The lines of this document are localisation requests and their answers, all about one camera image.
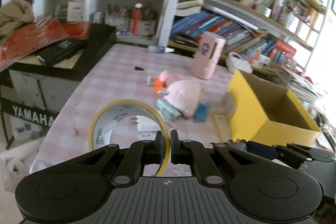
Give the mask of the mint green small case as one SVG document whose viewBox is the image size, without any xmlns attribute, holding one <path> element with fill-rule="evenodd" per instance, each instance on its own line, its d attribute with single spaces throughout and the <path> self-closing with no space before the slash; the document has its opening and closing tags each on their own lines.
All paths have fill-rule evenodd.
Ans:
<svg viewBox="0 0 336 224">
<path fill-rule="evenodd" d="M 181 113 L 164 98 L 157 99 L 157 107 L 172 122 L 176 122 L 181 117 Z"/>
</svg>

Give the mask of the yellow-edged clear tape roll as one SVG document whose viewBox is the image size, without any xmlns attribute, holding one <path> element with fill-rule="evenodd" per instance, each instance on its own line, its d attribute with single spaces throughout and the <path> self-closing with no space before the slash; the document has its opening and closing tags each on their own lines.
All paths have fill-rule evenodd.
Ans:
<svg viewBox="0 0 336 224">
<path fill-rule="evenodd" d="M 155 173 L 156 176 L 162 176 L 170 157 L 169 131 L 157 110 L 139 100 L 117 100 L 102 108 L 91 122 L 88 137 L 89 150 L 93 151 L 109 144 L 115 128 L 124 119 L 139 117 L 155 124 L 152 131 L 158 131 L 159 136 L 163 138 L 162 159 Z"/>
</svg>

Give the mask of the pink plush toy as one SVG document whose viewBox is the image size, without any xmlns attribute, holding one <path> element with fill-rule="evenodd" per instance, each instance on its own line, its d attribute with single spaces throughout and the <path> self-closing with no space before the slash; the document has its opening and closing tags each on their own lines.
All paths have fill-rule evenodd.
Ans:
<svg viewBox="0 0 336 224">
<path fill-rule="evenodd" d="M 202 86 L 194 80 L 179 80 L 157 93 L 186 119 L 191 119 L 198 107 Z"/>
</svg>

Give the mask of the white power adapter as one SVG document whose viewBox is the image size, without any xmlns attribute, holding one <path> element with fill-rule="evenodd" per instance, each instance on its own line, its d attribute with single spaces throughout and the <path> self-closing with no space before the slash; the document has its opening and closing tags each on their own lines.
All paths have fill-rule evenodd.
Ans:
<svg viewBox="0 0 336 224">
<path fill-rule="evenodd" d="M 160 125 L 154 120 L 145 116 L 136 116 L 138 132 L 157 132 L 161 129 Z"/>
</svg>

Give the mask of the blue small pouch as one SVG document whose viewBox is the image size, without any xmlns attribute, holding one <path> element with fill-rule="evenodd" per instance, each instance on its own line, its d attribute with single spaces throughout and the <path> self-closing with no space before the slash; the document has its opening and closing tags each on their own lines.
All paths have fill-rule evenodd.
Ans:
<svg viewBox="0 0 336 224">
<path fill-rule="evenodd" d="M 199 103 L 194 113 L 193 121 L 205 122 L 209 116 L 210 108 L 211 106 L 208 103 Z"/>
</svg>

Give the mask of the cartoon placemat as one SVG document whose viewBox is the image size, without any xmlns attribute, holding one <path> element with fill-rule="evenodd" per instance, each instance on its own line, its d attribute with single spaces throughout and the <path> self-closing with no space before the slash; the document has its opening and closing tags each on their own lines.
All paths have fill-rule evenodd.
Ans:
<svg viewBox="0 0 336 224">
<path fill-rule="evenodd" d="M 219 142 L 232 139 L 231 129 L 225 112 L 212 112 L 211 121 Z"/>
</svg>

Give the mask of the small pink orange toy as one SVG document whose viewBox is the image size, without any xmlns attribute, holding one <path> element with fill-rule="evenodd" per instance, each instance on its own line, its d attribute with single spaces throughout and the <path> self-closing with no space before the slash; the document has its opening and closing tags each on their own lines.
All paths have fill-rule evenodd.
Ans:
<svg viewBox="0 0 336 224">
<path fill-rule="evenodd" d="M 171 71 L 163 71 L 158 77 L 153 77 L 154 92 L 157 93 L 164 88 L 168 88 L 174 82 L 180 81 L 181 78 L 174 75 Z"/>
</svg>

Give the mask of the stack of newspapers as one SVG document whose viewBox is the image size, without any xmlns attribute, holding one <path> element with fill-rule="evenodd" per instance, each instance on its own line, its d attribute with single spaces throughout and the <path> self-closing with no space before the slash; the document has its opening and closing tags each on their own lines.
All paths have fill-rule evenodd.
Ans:
<svg viewBox="0 0 336 224">
<path fill-rule="evenodd" d="M 322 92 L 307 79 L 285 68 L 272 68 L 273 81 L 290 89 L 295 96 L 305 102 L 314 103 L 322 97 Z"/>
</svg>

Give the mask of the yellow cardboard box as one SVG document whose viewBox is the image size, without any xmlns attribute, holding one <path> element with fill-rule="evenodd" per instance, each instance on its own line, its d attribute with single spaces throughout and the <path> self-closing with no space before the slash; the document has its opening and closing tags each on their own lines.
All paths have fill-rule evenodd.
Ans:
<svg viewBox="0 0 336 224">
<path fill-rule="evenodd" d="M 235 103 L 228 121 L 234 140 L 310 146 L 321 135 L 318 125 L 290 89 L 237 70 L 228 91 Z"/>
</svg>

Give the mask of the small black clip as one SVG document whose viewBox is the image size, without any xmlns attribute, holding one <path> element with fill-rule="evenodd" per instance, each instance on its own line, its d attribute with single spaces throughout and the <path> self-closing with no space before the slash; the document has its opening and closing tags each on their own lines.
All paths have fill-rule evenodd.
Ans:
<svg viewBox="0 0 336 224">
<path fill-rule="evenodd" d="M 138 66 L 134 67 L 134 70 L 136 70 L 136 71 L 144 71 L 144 69 L 143 69 L 143 68 L 141 68 L 141 67 L 138 67 Z"/>
</svg>

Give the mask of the white woven small bag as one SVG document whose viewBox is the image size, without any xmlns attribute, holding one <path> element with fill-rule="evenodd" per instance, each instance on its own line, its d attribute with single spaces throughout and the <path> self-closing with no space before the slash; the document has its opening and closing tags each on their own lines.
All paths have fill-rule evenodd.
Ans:
<svg viewBox="0 0 336 224">
<path fill-rule="evenodd" d="M 236 70 L 244 71 L 246 73 L 252 73 L 253 69 L 238 53 L 230 52 L 226 59 L 226 65 L 230 73 L 235 73 Z"/>
</svg>

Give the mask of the pink cylindrical container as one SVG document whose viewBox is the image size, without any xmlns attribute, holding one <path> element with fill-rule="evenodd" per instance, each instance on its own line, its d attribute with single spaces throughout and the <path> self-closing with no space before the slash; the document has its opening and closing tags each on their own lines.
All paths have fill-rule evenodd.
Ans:
<svg viewBox="0 0 336 224">
<path fill-rule="evenodd" d="M 225 43 L 223 37 L 212 32 L 203 32 L 191 73 L 199 79 L 209 80 L 214 74 Z"/>
</svg>

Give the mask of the black Yamaha keyboard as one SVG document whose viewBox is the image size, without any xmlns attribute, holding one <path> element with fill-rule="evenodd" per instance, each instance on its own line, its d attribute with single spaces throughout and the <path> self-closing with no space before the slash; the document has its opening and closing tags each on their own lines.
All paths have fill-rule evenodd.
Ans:
<svg viewBox="0 0 336 224">
<path fill-rule="evenodd" d="M 85 40 L 88 45 L 83 50 L 53 67 L 44 67 L 37 59 L 51 44 L 33 52 L 32 64 L 26 56 L 1 71 L 1 138 L 5 148 L 14 141 L 46 135 L 79 83 L 116 41 L 116 29 L 91 23 Z"/>
</svg>

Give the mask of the row of books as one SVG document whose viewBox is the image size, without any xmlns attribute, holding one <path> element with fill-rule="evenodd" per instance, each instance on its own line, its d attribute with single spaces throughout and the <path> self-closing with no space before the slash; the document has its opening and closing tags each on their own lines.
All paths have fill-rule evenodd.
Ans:
<svg viewBox="0 0 336 224">
<path fill-rule="evenodd" d="M 285 57 L 294 56 L 296 50 L 270 34 L 252 30 L 241 23 L 213 12 L 202 10 L 174 19 L 170 40 L 177 44 L 196 48 L 203 33 L 210 32 L 225 40 L 222 53 L 234 52 L 251 60 L 257 54 L 269 57 L 274 63 L 282 63 Z"/>
</svg>

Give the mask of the red tassel ornament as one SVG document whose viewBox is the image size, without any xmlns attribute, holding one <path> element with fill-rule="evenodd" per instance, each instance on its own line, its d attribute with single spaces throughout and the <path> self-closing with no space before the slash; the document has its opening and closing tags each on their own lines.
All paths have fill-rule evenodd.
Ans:
<svg viewBox="0 0 336 224">
<path fill-rule="evenodd" d="M 137 33 L 137 27 L 139 23 L 141 8 L 142 8 L 141 3 L 137 3 L 134 6 L 133 23 L 132 23 L 131 31 L 130 31 L 132 35 L 135 35 Z"/>
</svg>

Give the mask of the black rectangular box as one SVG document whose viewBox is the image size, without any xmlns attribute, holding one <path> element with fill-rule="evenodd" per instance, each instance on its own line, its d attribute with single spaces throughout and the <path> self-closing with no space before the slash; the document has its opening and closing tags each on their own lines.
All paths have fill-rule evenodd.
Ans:
<svg viewBox="0 0 336 224">
<path fill-rule="evenodd" d="M 56 44 L 52 44 L 46 50 L 37 55 L 37 59 L 44 67 L 53 67 L 63 60 L 70 59 L 78 51 L 83 50 L 88 45 L 86 40 L 69 38 Z"/>
</svg>

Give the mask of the white pen holder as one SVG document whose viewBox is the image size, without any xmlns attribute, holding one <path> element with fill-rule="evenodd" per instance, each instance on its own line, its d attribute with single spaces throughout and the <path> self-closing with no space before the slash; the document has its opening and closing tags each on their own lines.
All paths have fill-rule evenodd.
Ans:
<svg viewBox="0 0 336 224">
<path fill-rule="evenodd" d="M 115 27 L 116 30 L 128 30 L 129 28 L 129 18 L 128 17 L 119 17 L 105 12 L 104 22 L 108 26 Z"/>
</svg>

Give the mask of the red paper sheets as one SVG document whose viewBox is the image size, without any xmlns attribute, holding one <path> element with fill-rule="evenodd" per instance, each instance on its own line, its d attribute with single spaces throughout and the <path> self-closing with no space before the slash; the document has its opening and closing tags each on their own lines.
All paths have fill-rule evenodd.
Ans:
<svg viewBox="0 0 336 224">
<path fill-rule="evenodd" d="M 90 22 L 60 23 L 45 19 L 19 28 L 1 40 L 1 71 L 50 44 L 68 38 L 87 39 L 90 27 Z"/>
</svg>

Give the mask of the beige cloth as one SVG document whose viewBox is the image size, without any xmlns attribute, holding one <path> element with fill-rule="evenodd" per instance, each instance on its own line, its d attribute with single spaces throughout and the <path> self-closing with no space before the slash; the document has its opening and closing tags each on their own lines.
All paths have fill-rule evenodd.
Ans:
<svg viewBox="0 0 336 224">
<path fill-rule="evenodd" d="M 11 35 L 24 24 L 34 21 L 33 9 L 29 2 L 14 0 L 0 8 L 1 11 L 1 37 Z"/>
</svg>

